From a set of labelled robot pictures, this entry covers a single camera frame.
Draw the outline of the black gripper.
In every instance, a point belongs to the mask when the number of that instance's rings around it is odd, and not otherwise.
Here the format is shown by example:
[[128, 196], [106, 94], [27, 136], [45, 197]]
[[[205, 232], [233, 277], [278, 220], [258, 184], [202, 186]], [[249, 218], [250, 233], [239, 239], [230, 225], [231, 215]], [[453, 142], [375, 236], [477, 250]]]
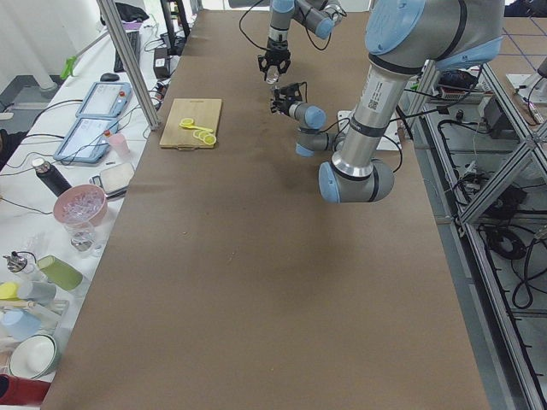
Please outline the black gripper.
[[281, 79], [291, 65], [288, 40], [268, 38], [265, 53], [257, 57], [257, 62], [264, 79], [268, 77], [269, 67], [277, 67], [277, 79]]
[[274, 86], [271, 92], [273, 105], [269, 109], [272, 114], [290, 115], [291, 107], [299, 104], [299, 100], [295, 98], [283, 97], [283, 91], [278, 86]]

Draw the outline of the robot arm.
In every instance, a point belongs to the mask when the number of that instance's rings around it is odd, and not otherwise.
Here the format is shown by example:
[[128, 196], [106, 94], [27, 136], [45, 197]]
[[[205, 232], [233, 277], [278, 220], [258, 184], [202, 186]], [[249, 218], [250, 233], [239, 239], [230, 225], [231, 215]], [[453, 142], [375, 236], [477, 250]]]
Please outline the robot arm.
[[378, 1], [365, 31], [370, 68], [343, 138], [322, 131], [323, 110], [304, 102], [299, 86], [272, 89], [270, 108], [296, 120], [296, 152], [333, 151], [319, 168], [327, 202], [375, 202], [394, 185], [394, 172], [374, 158], [409, 79], [426, 61], [441, 71], [493, 60], [501, 49], [502, 1]]
[[264, 80], [269, 85], [276, 83], [291, 64], [288, 33], [293, 21], [307, 34], [328, 40], [346, 15], [339, 1], [272, 1], [267, 44], [257, 57]]

